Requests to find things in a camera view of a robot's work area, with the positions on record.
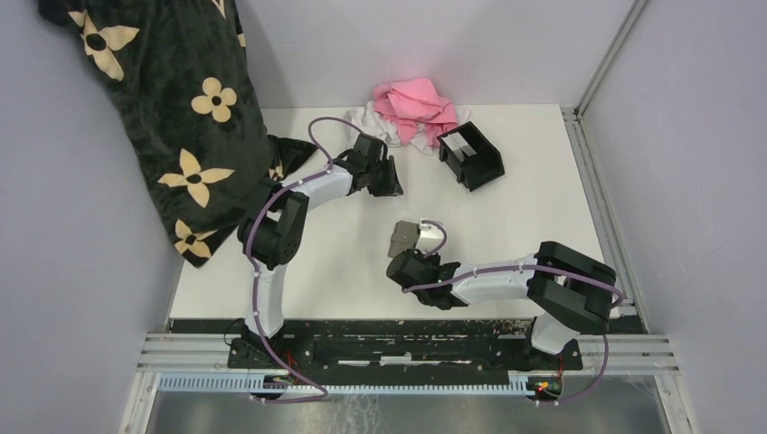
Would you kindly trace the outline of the grey leather card holder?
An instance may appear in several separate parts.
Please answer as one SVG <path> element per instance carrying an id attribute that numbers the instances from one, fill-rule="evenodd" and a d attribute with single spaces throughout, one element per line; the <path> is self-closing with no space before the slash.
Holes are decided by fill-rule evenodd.
<path id="1" fill-rule="evenodd" d="M 407 250 L 417 250 L 425 256 L 437 253 L 448 235 L 440 222 L 420 219 L 417 222 L 398 221 L 390 237 L 387 256 L 391 259 Z"/>

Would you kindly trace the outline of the black plastic card box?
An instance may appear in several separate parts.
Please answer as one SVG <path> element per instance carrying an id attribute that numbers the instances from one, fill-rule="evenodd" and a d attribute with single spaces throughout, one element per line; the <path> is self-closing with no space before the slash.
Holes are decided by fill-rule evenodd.
<path id="1" fill-rule="evenodd" d="M 476 150 L 474 156 L 460 162 L 448 148 L 443 138 L 449 134 L 459 132 Z M 452 130 L 437 136 L 439 147 L 439 159 L 446 164 L 456 176 L 456 181 L 469 192 L 474 192 L 482 186 L 489 184 L 505 174 L 505 167 L 500 151 L 472 122 L 466 122 Z"/>

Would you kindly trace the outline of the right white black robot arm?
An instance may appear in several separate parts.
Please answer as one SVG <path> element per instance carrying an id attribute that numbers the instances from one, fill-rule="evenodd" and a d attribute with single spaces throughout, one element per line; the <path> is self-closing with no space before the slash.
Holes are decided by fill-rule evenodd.
<path id="1" fill-rule="evenodd" d="M 498 300 L 529 300 L 543 313 L 522 345 L 525 362 L 544 369 L 580 335 L 606 335 L 625 295 L 616 272 L 556 241 L 521 259 L 473 265 L 442 263 L 437 253 L 410 249 L 391 259 L 388 279 L 429 307 L 450 310 Z"/>

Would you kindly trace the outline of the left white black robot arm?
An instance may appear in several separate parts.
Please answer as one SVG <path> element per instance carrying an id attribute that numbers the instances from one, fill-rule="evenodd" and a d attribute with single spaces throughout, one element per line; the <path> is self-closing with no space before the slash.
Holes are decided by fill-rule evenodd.
<path id="1" fill-rule="evenodd" d="M 287 183 L 271 179 L 258 182 L 237 238 L 252 265 L 251 307 L 245 324 L 252 335 L 257 335 L 250 355 L 259 365 L 274 367 L 285 353 L 284 343 L 274 336 L 284 326 L 285 276 L 300 248 L 309 212 L 363 190 L 374 197 L 403 194 L 389 147 L 366 134 L 359 135 L 352 148 L 311 175 Z"/>

